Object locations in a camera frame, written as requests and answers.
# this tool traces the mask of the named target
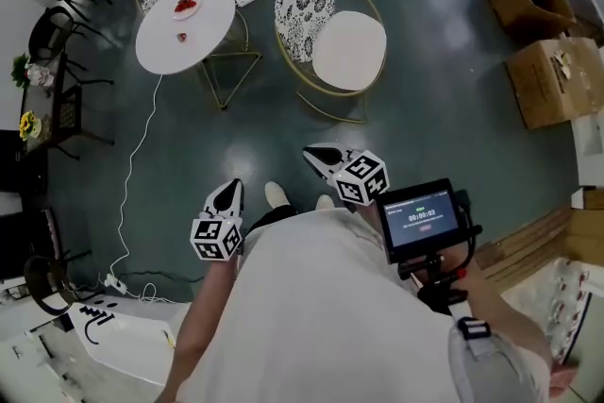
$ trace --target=display screen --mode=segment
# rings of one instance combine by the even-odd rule
[[[448,191],[384,205],[393,247],[434,237],[458,228]]]

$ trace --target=red food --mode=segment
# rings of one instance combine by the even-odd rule
[[[182,12],[183,10],[186,10],[187,8],[193,8],[197,5],[197,3],[194,0],[179,0],[178,3],[176,4],[176,8],[174,9],[174,12]]]

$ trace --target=potted plant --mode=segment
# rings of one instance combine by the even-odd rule
[[[15,81],[17,88],[25,89],[29,85],[29,78],[27,77],[27,64],[29,63],[29,56],[22,54],[12,60],[12,80]]]
[[[42,120],[34,116],[33,111],[26,112],[19,123],[19,136],[25,141],[28,136],[38,138],[42,131]]]

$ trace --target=foot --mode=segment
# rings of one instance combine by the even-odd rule
[[[315,210],[329,210],[335,208],[336,206],[329,195],[321,195],[317,200],[317,206]]]
[[[273,209],[283,205],[291,205],[283,189],[274,181],[269,181],[264,185],[264,194],[266,195],[266,201]]]

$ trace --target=white round table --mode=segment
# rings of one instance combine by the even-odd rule
[[[136,37],[141,66],[158,75],[185,71],[201,62],[225,37],[235,17],[235,0],[196,0],[197,11],[176,21],[178,0],[159,0],[144,16]],[[187,39],[180,42],[177,34]]]
[[[378,76],[386,31],[373,17],[342,10],[321,29],[312,50],[314,72],[327,84],[360,91]]]

